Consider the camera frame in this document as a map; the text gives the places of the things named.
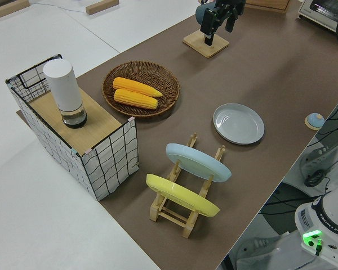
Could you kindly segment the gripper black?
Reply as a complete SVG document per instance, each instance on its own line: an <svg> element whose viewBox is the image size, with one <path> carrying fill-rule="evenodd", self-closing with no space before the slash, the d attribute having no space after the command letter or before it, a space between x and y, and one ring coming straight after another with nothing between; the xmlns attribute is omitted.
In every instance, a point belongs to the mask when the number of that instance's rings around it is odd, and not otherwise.
<svg viewBox="0 0 338 270"><path fill-rule="evenodd" d="M206 8L200 31L204 34L204 43L212 45L214 34L223 23L223 14L228 13L225 30L232 32L238 14L243 14L245 0L216 0L213 9Z"/></svg>

